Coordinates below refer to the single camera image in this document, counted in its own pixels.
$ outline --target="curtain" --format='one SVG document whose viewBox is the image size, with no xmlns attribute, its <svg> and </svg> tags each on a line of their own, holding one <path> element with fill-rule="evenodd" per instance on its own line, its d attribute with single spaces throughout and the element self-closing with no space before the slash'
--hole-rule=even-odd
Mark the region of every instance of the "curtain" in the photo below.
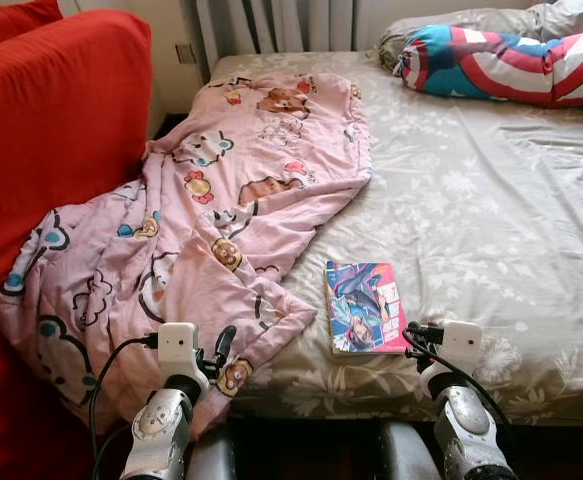
<svg viewBox="0 0 583 480">
<path fill-rule="evenodd" d="M 372 0 L 197 0 L 209 70 L 226 55 L 365 48 Z"/>
</svg>

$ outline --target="pillow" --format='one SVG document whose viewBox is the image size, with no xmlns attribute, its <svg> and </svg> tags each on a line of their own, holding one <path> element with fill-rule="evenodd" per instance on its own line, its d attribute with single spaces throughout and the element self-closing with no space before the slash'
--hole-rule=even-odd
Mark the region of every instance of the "pillow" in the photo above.
<svg viewBox="0 0 583 480">
<path fill-rule="evenodd" d="M 398 70 L 406 86 L 434 95 L 583 105 L 583 33 L 540 43 L 504 33 L 425 27 L 409 39 Z"/>
<path fill-rule="evenodd" d="M 0 7 L 0 42 L 60 19 L 57 0 Z"/>
<path fill-rule="evenodd" d="M 542 42 L 583 32 L 583 0 L 552 3 L 540 3 L 527 10 L 477 8 L 398 20 L 387 28 L 380 40 L 380 63 L 393 70 L 407 39 L 427 25 L 512 33 Z"/>
<path fill-rule="evenodd" d="M 380 39 L 380 63 L 393 71 L 407 40 L 428 25 L 451 25 L 489 32 L 540 38 L 537 15 L 511 8 L 475 8 L 444 15 L 405 18 L 391 24 Z"/>
<path fill-rule="evenodd" d="M 583 0 L 558 0 L 552 5 L 535 5 L 529 11 L 538 17 L 542 42 L 583 32 Z"/>
</svg>

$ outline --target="bed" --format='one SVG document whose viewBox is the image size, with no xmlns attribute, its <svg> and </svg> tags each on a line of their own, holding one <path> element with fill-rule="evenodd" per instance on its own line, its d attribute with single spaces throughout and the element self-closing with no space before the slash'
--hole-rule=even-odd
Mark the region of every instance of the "bed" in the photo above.
<svg viewBox="0 0 583 480">
<path fill-rule="evenodd" d="M 326 261 L 378 261 L 393 266 L 407 321 L 484 327 L 475 376 L 514 423 L 583 425 L 583 108 L 416 93 L 374 51 L 226 57 L 212 81 L 270 71 L 357 83 L 373 174 L 284 278 L 317 316 L 233 414 L 434 418 L 414 360 L 331 353 Z"/>
</svg>

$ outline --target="cartoon print blanket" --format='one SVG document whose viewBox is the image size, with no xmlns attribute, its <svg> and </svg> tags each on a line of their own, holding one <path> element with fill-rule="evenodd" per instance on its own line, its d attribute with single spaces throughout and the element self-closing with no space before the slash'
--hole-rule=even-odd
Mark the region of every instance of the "cartoon print blanket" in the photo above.
<svg viewBox="0 0 583 480">
<path fill-rule="evenodd" d="M 207 85 L 185 122 L 149 142 L 140 179 L 56 208 L 31 232 L 0 293 L 0 329 L 86 423 L 123 341 L 186 321 L 213 352 L 233 325 L 227 366 L 194 412 L 200 434 L 313 319 L 277 282 L 369 179 L 358 96 L 327 74 Z M 99 430 L 130 421 L 160 386 L 156 351 L 123 349 L 98 397 Z"/>
</svg>

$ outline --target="book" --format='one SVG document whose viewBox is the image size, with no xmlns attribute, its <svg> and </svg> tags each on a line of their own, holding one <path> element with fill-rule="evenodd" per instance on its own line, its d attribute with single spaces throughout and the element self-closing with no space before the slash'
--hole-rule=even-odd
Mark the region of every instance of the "book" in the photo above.
<svg viewBox="0 0 583 480">
<path fill-rule="evenodd" d="M 388 263 L 335 263 L 325 268 L 334 354 L 404 353 L 406 319 Z"/>
</svg>

